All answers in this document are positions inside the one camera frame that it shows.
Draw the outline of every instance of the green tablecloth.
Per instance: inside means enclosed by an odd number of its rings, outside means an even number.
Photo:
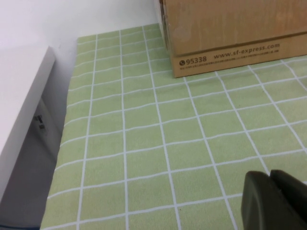
[[[245,173],[307,181],[307,57],[173,79],[158,25],[82,37],[43,229],[242,229]]]

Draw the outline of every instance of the white grid lines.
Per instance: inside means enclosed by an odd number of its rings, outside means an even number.
[[[219,80],[221,81],[221,84],[222,84],[222,86],[223,86],[223,88],[224,88],[224,91],[225,91],[225,93],[226,93],[226,96],[227,96],[227,98],[228,98],[228,100],[229,100],[229,102],[230,102],[230,104],[231,104],[231,106],[232,106],[234,112],[236,113],[236,116],[238,117],[241,126],[243,127],[244,133],[246,134],[247,138],[249,139],[249,141],[250,141],[250,143],[251,143],[251,145],[252,145],[252,147],[253,147],[255,153],[256,153],[257,156],[259,157],[259,160],[260,160],[260,162],[261,162],[261,164],[262,164],[262,166],[263,166],[265,172],[269,175],[270,172],[269,172],[269,170],[268,170],[268,167],[265,165],[265,163],[264,163],[264,161],[263,161],[261,155],[259,154],[258,149],[256,148],[256,145],[255,145],[254,141],[253,141],[252,138],[250,137],[250,135],[249,135],[249,133],[248,133],[246,127],[245,127],[245,124],[244,124],[244,122],[242,121],[242,119],[241,119],[241,117],[240,117],[239,112],[237,111],[237,109],[236,109],[234,103],[232,102],[232,100],[231,100],[231,98],[230,98],[230,96],[229,96],[229,93],[227,92],[227,89],[226,89],[226,86],[225,86],[223,80],[220,78],[220,76],[218,75],[217,71],[215,72],[215,74],[216,74],[216,76],[219,78]]]
[[[241,197],[241,196],[242,196],[242,193],[238,193],[238,194],[228,195],[227,198],[235,198],[235,197]],[[213,201],[218,201],[218,200],[223,200],[223,199],[224,199],[223,196],[214,197],[214,198],[208,198],[208,199],[204,199],[204,200],[185,202],[185,203],[178,204],[177,206],[178,207],[184,207],[184,206],[188,206],[188,205],[208,203],[208,202],[213,202]],[[174,207],[175,207],[174,205],[165,205],[165,206],[154,207],[154,208],[150,208],[150,209],[132,211],[132,212],[129,212],[128,215],[148,213],[148,212],[158,211],[158,210],[162,210],[162,209],[166,209],[166,208],[174,208]],[[57,226],[53,226],[53,227],[44,228],[44,230],[59,229],[59,228],[73,226],[73,225],[78,224],[78,223],[84,224],[84,223],[89,223],[89,222],[104,221],[104,220],[115,219],[115,218],[120,218],[120,217],[124,217],[124,216],[125,216],[125,213],[117,214],[117,215],[113,215],[113,216],[109,216],[109,217],[86,219],[86,220],[81,220],[79,222],[71,222],[71,223],[66,223],[66,224],[61,224],[61,225],[57,225]]]
[[[140,77],[146,77],[146,76],[149,76],[149,74],[142,75]],[[305,78],[305,77],[306,76],[299,77],[299,78],[297,78],[297,80]],[[210,79],[214,79],[214,78],[216,78],[216,77],[209,77],[209,78],[204,78],[204,79],[190,80],[188,83],[198,82],[198,81],[206,81],[206,80],[210,80]],[[259,83],[259,84],[254,84],[254,85],[248,85],[248,86],[243,86],[243,87],[239,87],[239,88],[235,88],[235,89],[230,89],[230,90],[225,90],[225,91],[207,93],[207,94],[203,94],[203,95],[199,95],[199,96],[194,96],[193,98],[210,96],[210,95],[224,93],[224,92],[233,92],[233,91],[238,91],[238,90],[250,89],[250,88],[259,87],[259,86],[262,86],[262,85],[268,85],[268,84],[280,83],[280,82],[287,82],[287,81],[293,81],[293,80],[295,80],[295,79],[294,78],[287,78],[287,79],[281,79],[281,80],[274,80],[274,81],[270,81],[270,82],[266,82],[266,83]],[[103,83],[98,83],[98,84],[94,84],[94,85],[109,84],[109,83],[118,82],[118,81],[119,80],[114,80],[114,81],[103,82]],[[178,86],[178,85],[184,85],[184,84],[185,84],[184,82],[173,83],[173,84],[158,86],[158,87],[155,87],[155,89],[160,89],[160,88],[165,88],[165,87],[172,87],[172,86]],[[89,86],[91,86],[91,85],[85,85],[85,86],[79,87],[78,89],[84,88],[84,87],[89,87]],[[146,88],[146,89],[135,90],[135,91],[131,91],[131,92],[126,92],[125,94],[134,93],[134,92],[138,92],[138,91],[144,91],[144,90],[153,90],[153,88]],[[105,98],[108,98],[108,97],[118,96],[118,95],[119,94],[112,94],[112,95],[108,95],[108,96],[105,96],[105,97],[95,98],[94,100],[105,99]],[[188,98],[180,98],[180,99],[174,99],[174,100],[171,100],[171,101],[158,102],[158,103],[159,104],[160,103],[168,103],[168,102],[172,102],[172,101],[180,101],[180,100],[185,100],[185,99],[188,99]],[[75,103],[67,105],[67,107],[71,107],[71,106],[74,106],[76,104],[79,104],[79,103],[82,103],[82,102],[87,102],[87,101],[89,101],[89,100],[82,100],[82,101],[79,101],[79,102],[75,102]]]
[[[295,74],[294,70],[286,62],[284,62],[284,60],[281,60],[281,62],[290,69],[290,71],[292,72],[293,76],[298,81],[298,83],[307,91],[306,86],[300,81],[300,79]]]
[[[93,87],[94,87],[94,81],[95,81],[95,64],[94,62],[94,70],[93,70],[93,80],[92,80],[92,92],[91,92],[91,99],[93,98]],[[79,207],[78,207],[78,216],[77,216],[77,222],[80,221],[81,217],[81,209],[82,209],[82,199],[83,199],[83,185],[84,185],[84,177],[85,177],[85,164],[86,164],[86,155],[87,155],[87,147],[88,147],[88,135],[90,132],[90,123],[91,123],[91,113],[92,113],[92,102],[90,102],[90,109],[89,109],[89,117],[87,122],[87,130],[86,130],[86,140],[85,140],[85,150],[84,150],[84,158],[83,158],[83,165],[82,165],[82,177],[81,177],[81,188],[80,188],[80,198],[79,198]]]
[[[269,157],[276,157],[276,156],[283,156],[283,155],[289,155],[289,154],[295,154],[295,153],[299,153],[299,152],[303,152],[304,149],[297,149],[297,150],[292,150],[292,151],[286,151],[286,152],[278,152],[278,153],[272,153],[272,154],[266,154],[266,155],[262,155],[263,158],[269,158]],[[216,166],[220,166],[220,165],[227,165],[227,164],[234,164],[234,163],[241,163],[241,162],[245,162],[245,161],[249,161],[249,160],[254,160],[254,159],[259,159],[258,156],[251,156],[251,157],[246,157],[243,159],[239,159],[239,160],[233,160],[233,161],[224,161],[224,162],[220,162],[220,163],[215,163]],[[193,170],[199,170],[199,169],[205,169],[205,168],[209,168],[209,167],[213,167],[213,164],[206,164],[206,165],[202,165],[202,166],[197,166],[197,167],[190,167],[190,168],[183,168],[183,169],[175,169],[175,170],[170,170],[171,173],[179,173],[179,172],[186,172],[186,171],[193,171]],[[161,176],[161,175],[168,175],[169,171],[165,171],[165,172],[159,172],[156,174],[152,174],[152,175],[148,175],[148,176],[139,176],[139,177],[132,177],[127,179],[127,181],[136,181],[136,180],[140,180],[140,179],[149,179],[149,178],[153,178],[156,176]],[[120,184],[120,183],[124,183],[125,180],[120,180],[120,181],[114,181],[114,182],[110,182],[110,183],[103,183],[103,184],[95,184],[95,185],[88,185],[88,186],[84,186],[83,189],[89,189],[89,188],[98,188],[98,187],[104,187],[104,186],[109,186],[109,185],[113,185],[113,184]],[[48,196],[48,199],[58,196],[60,194],[63,193],[68,193],[71,191],[76,191],[79,190],[79,187],[76,188],[70,188],[67,190],[63,190],[57,193],[54,193],[50,196]]]
[[[123,117],[123,148],[124,148],[124,174],[125,174],[125,218],[126,230],[129,230],[128,217],[128,181],[127,181],[127,155],[126,155],[126,125],[125,125],[125,111],[124,111],[124,80],[123,80],[123,65],[122,65],[122,46],[121,46],[121,31],[119,31],[120,43],[120,74],[121,74],[121,110]]]
[[[207,138],[206,138],[205,132],[204,132],[203,127],[202,127],[202,124],[201,124],[200,117],[199,117],[199,115],[198,115],[196,106],[195,106],[194,101],[193,101],[193,98],[192,98],[191,90],[190,90],[190,88],[189,88],[189,85],[188,85],[187,80],[186,80],[185,77],[184,77],[184,82],[185,82],[185,84],[186,84],[186,86],[187,86],[187,89],[188,89],[188,92],[189,92],[189,97],[190,97],[191,103],[192,103],[192,105],[193,105],[193,109],[194,109],[195,115],[196,115],[196,117],[197,117],[199,127],[200,127],[200,129],[201,129],[201,134],[202,134],[203,140],[204,140],[204,142],[205,142],[205,144],[206,144],[208,153],[209,153],[209,155],[210,155],[210,159],[211,159],[211,162],[212,162],[212,165],[213,165],[213,168],[214,168],[215,175],[216,175],[216,177],[217,177],[219,186],[220,186],[220,188],[221,188],[221,191],[222,191],[222,194],[223,194],[223,198],[224,198],[224,201],[225,201],[225,203],[226,203],[226,206],[227,206],[227,210],[228,210],[230,219],[231,219],[231,221],[232,221],[232,224],[233,224],[234,228],[237,230],[237,225],[236,225],[236,221],[235,221],[235,218],[234,218],[234,214],[232,213],[232,210],[231,210],[231,208],[230,208],[228,199],[227,199],[227,197],[226,197],[226,192],[225,192],[225,189],[224,189],[224,186],[223,186],[221,177],[220,177],[219,172],[218,172],[218,170],[217,170],[217,167],[216,167],[216,164],[215,164],[213,155],[212,155],[212,153],[211,153],[211,149],[210,149],[208,140],[207,140]]]
[[[260,81],[259,76],[257,75],[257,73],[255,73],[255,71],[252,70],[252,68],[250,66],[248,66],[248,68],[253,72],[253,74],[256,76],[257,80],[259,81],[259,83],[261,84],[261,87],[263,89],[263,91],[266,93],[266,95],[268,96],[269,100],[271,101],[271,103],[274,105],[275,109],[278,111],[278,113],[280,114],[280,116],[283,118],[284,122],[286,123],[286,125],[289,127],[289,129],[291,130],[291,132],[294,134],[296,140],[298,141],[298,143],[300,144],[300,146],[302,147],[302,149],[305,148],[302,140],[299,138],[299,136],[297,135],[297,133],[295,132],[295,130],[292,128],[292,126],[289,124],[289,122],[287,121],[287,119],[285,118],[285,116],[283,115],[283,113],[281,112],[281,110],[279,109],[279,107],[276,105],[275,101],[272,99],[272,97],[270,96],[270,94],[267,92],[267,90],[265,89],[263,83]]]
[[[154,99],[155,99],[156,108],[157,108],[157,112],[158,112],[159,123],[160,123],[160,129],[161,129],[161,135],[162,135],[165,159],[166,159],[167,170],[168,170],[168,177],[169,177],[169,182],[170,182],[171,190],[172,190],[172,196],[173,196],[173,203],[174,203],[174,207],[175,207],[177,226],[178,226],[178,230],[181,230],[181,223],[180,223],[180,217],[179,217],[179,212],[178,212],[178,207],[177,207],[176,194],[175,194],[172,174],[170,172],[171,169],[170,169],[170,164],[169,164],[169,159],[168,159],[168,154],[167,154],[167,148],[166,148],[166,143],[165,143],[162,119],[161,119],[159,105],[158,105],[158,98],[157,98],[157,94],[156,94],[155,87],[154,87],[154,77],[153,77],[153,71],[152,71],[152,67],[151,67],[151,61],[150,61],[150,57],[149,57],[149,51],[148,51],[148,46],[147,46],[147,40],[146,40],[146,35],[145,35],[144,27],[142,29],[143,29],[144,40],[145,40],[145,45],[146,45],[146,50],[147,50],[147,58],[148,58],[150,75],[151,75],[151,78],[152,78]]]

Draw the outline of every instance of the brown cardboard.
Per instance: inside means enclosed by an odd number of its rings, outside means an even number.
[[[175,77],[307,54],[307,0],[155,0]]]

